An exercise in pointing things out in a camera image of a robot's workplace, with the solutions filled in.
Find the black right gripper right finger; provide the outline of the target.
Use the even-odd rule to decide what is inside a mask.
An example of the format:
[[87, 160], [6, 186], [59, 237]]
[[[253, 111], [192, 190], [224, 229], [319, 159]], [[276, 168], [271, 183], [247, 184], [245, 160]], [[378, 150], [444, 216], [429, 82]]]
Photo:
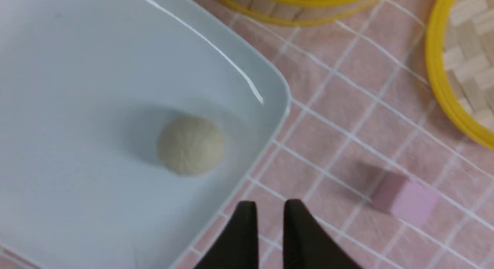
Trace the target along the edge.
[[321, 227], [300, 199], [289, 199], [283, 215], [284, 269], [360, 269]]

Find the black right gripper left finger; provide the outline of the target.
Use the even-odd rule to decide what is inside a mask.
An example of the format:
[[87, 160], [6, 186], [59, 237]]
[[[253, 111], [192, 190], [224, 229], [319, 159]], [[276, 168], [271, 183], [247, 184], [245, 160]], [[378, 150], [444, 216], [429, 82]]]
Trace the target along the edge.
[[196, 269], [257, 269], [257, 206], [240, 201], [224, 230], [196, 264]]

